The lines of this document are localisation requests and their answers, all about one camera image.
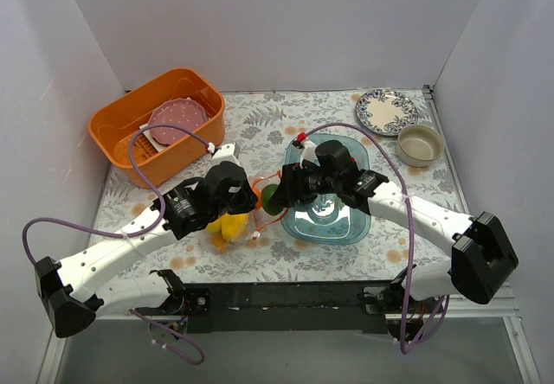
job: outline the gray wall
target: gray wall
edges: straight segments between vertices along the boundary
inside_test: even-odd
[[[76,0],[126,89],[194,67],[220,90],[435,83],[479,0]]]
[[[50,334],[21,244],[25,222],[56,215],[90,224],[106,159],[90,115],[122,93],[74,0],[0,0],[0,382],[35,382]],[[61,258],[86,235],[32,229],[37,258]]]
[[[543,382],[554,382],[554,0],[480,0],[436,85],[473,213],[504,222],[510,282]]]

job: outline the orange plastic bin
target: orange plastic bin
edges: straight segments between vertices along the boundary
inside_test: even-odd
[[[131,137],[139,126],[148,122],[156,107],[170,99],[187,97],[202,105],[209,116],[195,133],[219,145],[225,136],[225,99],[204,77],[188,68],[170,70],[98,110],[88,123],[88,131],[111,163],[121,168],[136,185],[147,188],[129,160]],[[190,136],[161,152],[144,135],[132,147],[140,169],[157,186],[204,153],[204,146]]]

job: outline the floral patterned plate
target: floral patterned plate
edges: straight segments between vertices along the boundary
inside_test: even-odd
[[[365,93],[356,103],[356,115],[370,131],[383,136],[396,136],[407,125],[417,123],[416,105],[394,90]]]

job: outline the bowl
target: bowl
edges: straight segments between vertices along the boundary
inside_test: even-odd
[[[429,166],[443,151],[444,142],[441,135],[428,126],[409,125],[398,134],[396,154],[409,166]]]

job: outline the clear plastic container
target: clear plastic container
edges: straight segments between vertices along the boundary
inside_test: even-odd
[[[359,168],[367,170],[370,167],[367,150],[357,140],[323,133],[310,136],[315,144],[331,139],[338,140],[348,149]],[[296,163],[299,160],[300,151],[289,144],[285,163]],[[356,243],[370,231],[370,217],[345,206],[334,194],[319,195],[316,201],[307,206],[290,208],[281,222],[294,238],[319,244]]]

